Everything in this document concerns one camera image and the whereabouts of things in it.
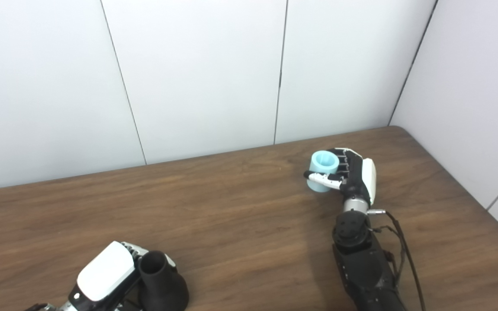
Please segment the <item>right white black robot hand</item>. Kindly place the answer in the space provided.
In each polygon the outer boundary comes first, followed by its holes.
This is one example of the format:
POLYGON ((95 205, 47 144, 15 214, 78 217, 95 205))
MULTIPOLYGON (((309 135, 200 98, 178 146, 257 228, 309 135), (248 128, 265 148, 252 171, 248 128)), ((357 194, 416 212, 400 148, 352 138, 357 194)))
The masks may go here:
POLYGON ((318 150, 304 172, 307 185, 315 192, 338 190, 348 199, 362 199, 371 207, 376 197, 376 167, 349 148, 318 150))

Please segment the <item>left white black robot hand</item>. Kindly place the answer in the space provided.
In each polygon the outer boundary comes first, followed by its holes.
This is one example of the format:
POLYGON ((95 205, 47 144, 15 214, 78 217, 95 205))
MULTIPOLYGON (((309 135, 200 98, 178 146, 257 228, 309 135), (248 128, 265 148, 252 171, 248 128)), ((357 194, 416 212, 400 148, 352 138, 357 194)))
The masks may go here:
POLYGON ((79 273, 61 311, 185 311, 185 279, 161 251, 111 242, 79 273))

